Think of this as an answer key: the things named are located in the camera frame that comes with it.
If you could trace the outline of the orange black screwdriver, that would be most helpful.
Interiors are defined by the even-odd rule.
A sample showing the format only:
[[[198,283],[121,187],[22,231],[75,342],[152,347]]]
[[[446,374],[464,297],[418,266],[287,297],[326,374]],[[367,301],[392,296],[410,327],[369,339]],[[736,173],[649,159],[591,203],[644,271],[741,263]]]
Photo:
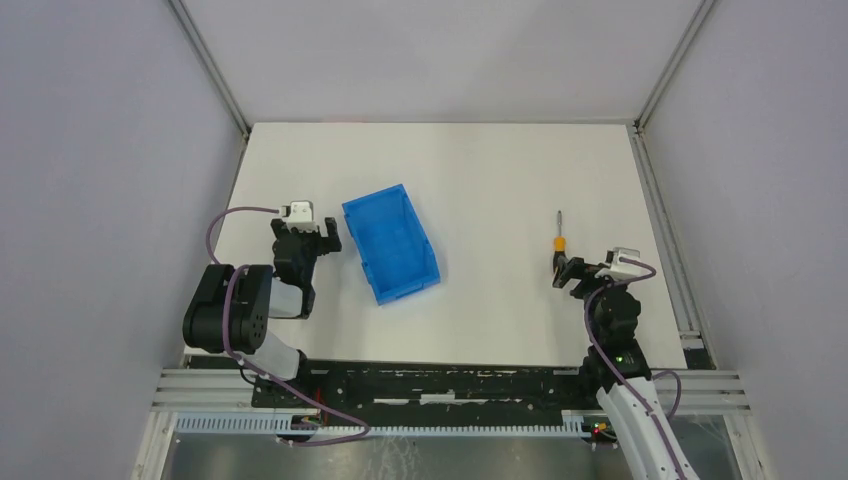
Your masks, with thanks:
[[[568,262],[566,254],[566,239],[563,235],[563,213],[561,210],[556,214],[557,234],[554,238],[554,253],[552,256],[552,270],[555,275],[558,274],[561,267]]]

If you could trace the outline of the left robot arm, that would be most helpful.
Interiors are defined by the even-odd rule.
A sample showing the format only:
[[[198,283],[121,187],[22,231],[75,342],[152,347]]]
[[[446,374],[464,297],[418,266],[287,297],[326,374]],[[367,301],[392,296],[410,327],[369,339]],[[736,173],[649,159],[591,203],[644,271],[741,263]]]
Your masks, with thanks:
[[[206,268],[182,324],[187,346],[227,354],[262,377],[288,381],[306,361],[299,349],[269,331],[272,319],[307,319],[319,257],[342,250],[336,219],[315,223],[271,221],[273,263],[252,264],[235,276],[231,264]]]

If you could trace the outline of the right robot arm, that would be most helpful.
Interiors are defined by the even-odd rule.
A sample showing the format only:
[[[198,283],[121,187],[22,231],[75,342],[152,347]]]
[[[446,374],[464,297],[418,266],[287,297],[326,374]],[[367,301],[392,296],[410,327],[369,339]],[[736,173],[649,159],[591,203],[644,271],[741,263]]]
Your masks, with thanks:
[[[664,411],[655,375],[636,338],[642,306],[628,287],[655,277],[657,270],[643,262],[638,251],[614,248],[595,264],[557,251],[552,271],[553,287],[576,283],[569,295],[582,302],[590,342],[578,378],[611,422],[611,440],[622,450],[631,476],[696,479],[669,420],[682,399],[682,380],[673,371],[658,374],[676,382],[672,407]]]

